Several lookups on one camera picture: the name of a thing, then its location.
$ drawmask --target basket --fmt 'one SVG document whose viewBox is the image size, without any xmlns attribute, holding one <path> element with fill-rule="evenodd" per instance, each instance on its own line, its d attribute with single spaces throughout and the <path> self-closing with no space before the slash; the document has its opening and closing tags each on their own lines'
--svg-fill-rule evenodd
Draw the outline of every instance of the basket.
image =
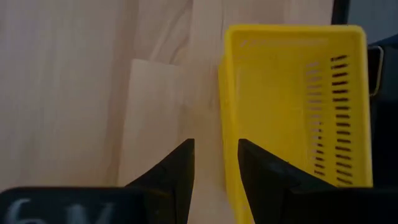
<svg viewBox="0 0 398 224">
<path fill-rule="evenodd" d="M 252 223 L 244 138 L 337 187 L 372 187 L 365 34 L 357 26 L 236 25 L 219 67 L 228 198 Z"/>
</svg>

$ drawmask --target wooden surface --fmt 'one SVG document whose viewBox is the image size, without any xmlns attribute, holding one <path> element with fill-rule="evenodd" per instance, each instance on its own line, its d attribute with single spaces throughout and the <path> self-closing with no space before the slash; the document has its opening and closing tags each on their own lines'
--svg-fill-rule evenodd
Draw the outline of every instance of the wooden surface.
<svg viewBox="0 0 398 224">
<path fill-rule="evenodd" d="M 147 172 L 185 140 L 178 133 L 181 76 L 175 65 L 132 61 L 118 185 Z"/>
<path fill-rule="evenodd" d="M 0 189 L 123 185 L 195 138 L 189 223 L 234 223 L 223 34 L 237 23 L 329 24 L 333 1 L 138 1 L 138 13 L 128 0 L 0 1 Z"/>
<path fill-rule="evenodd" d="M 115 183 L 137 3 L 0 1 L 0 189 Z"/>
</svg>

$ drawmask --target light wood panel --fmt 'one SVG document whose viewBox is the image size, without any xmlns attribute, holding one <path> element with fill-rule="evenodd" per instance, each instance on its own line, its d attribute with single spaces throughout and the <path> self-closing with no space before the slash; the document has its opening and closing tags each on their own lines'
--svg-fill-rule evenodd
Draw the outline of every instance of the light wood panel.
<svg viewBox="0 0 398 224">
<path fill-rule="evenodd" d="M 330 25 L 334 0 L 285 0 L 286 24 Z"/>
<path fill-rule="evenodd" d="M 138 178 L 183 142 L 182 75 L 175 65 L 132 61 L 118 185 Z"/>
<path fill-rule="evenodd" d="M 139 0 L 135 58 L 181 64 L 188 43 L 193 0 Z"/>
<path fill-rule="evenodd" d="M 0 2 L 0 189 L 115 183 L 136 3 Z"/>
</svg>

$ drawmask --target wooden board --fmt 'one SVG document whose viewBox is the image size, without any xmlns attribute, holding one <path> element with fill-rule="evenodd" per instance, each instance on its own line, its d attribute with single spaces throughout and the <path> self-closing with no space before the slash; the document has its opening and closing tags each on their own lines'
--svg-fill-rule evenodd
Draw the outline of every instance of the wooden board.
<svg viewBox="0 0 398 224">
<path fill-rule="evenodd" d="M 118 185 L 138 178 L 183 142 L 181 76 L 175 65 L 132 61 Z"/>
<path fill-rule="evenodd" d="M 0 9 L 0 190 L 113 185 L 137 1 Z"/>
<path fill-rule="evenodd" d="M 181 64 L 189 39 L 193 0 L 139 0 L 135 58 Z"/>
</svg>

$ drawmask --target black plastic part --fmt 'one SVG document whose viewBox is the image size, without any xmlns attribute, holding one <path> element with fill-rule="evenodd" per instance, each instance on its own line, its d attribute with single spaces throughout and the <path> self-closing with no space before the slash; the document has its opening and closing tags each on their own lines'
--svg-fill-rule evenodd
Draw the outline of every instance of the black plastic part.
<svg viewBox="0 0 398 224">
<path fill-rule="evenodd" d="M 337 189 L 246 139 L 238 158 L 257 224 L 397 222 L 397 189 Z"/>
<path fill-rule="evenodd" d="M 373 181 L 375 187 L 398 187 L 398 47 L 381 47 L 381 84 L 370 101 Z"/>
<path fill-rule="evenodd" d="M 368 47 L 369 94 L 371 95 L 377 94 L 377 82 L 381 77 L 379 70 L 382 68 L 383 55 L 384 52 L 381 47 Z"/>
<path fill-rule="evenodd" d="M 150 171 L 126 186 L 157 189 L 172 195 L 177 224 L 188 222 L 195 176 L 194 145 L 194 139 L 187 139 Z"/>
<path fill-rule="evenodd" d="M 194 180 L 194 140 L 187 139 L 123 188 L 26 187 L 0 194 L 5 224 L 185 224 Z"/>
<path fill-rule="evenodd" d="M 335 0 L 331 15 L 331 24 L 347 24 L 350 0 Z"/>
</svg>

